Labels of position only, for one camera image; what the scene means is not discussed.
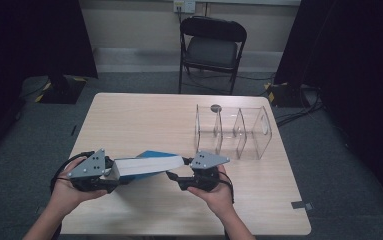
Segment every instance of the clear acrylic box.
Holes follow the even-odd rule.
[[[196,151],[231,159],[261,159],[272,138],[266,109],[197,105]]]

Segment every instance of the dark backdrop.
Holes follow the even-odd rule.
[[[320,87],[349,147],[383,185],[383,1],[303,0],[275,83]]]
[[[0,0],[0,125],[24,79],[49,68],[97,77],[78,1]]]

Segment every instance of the gray carpet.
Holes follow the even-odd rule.
[[[245,77],[269,78],[270,73],[245,73]],[[20,239],[37,218],[37,209],[49,199],[49,180],[69,157],[93,96],[99,92],[177,92],[178,73],[101,73],[91,79],[75,105],[39,104],[39,92],[25,97],[21,118],[0,141],[0,239]],[[29,78],[22,94],[46,81]],[[225,78],[198,79],[228,90]],[[234,95],[260,96],[269,80],[238,78]],[[218,94],[202,87],[183,87],[184,94]],[[310,102],[315,94],[307,92]],[[273,108],[275,116],[300,111]],[[325,110],[299,118],[280,128],[312,233],[305,237],[258,239],[383,239],[383,189],[373,174],[345,147],[342,132]],[[62,236],[61,239],[86,239]]]

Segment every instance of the folding chair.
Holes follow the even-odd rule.
[[[189,68],[230,73],[229,94],[232,95],[247,40],[245,28],[234,21],[193,16],[181,22],[180,33],[181,62],[178,92],[181,93],[182,71],[185,67],[188,75]],[[191,38],[188,45],[185,36]]]

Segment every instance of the chair leg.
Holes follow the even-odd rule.
[[[179,86],[178,86],[178,94],[181,94],[182,91],[182,62],[179,64]]]
[[[231,78],[229,81],[231,82],[231,88],[229,90],[229,95],[232,95],[232,92],[234,91],[234,85],[235,85],[235,79],[237,78],[237,73],[232,73]]]

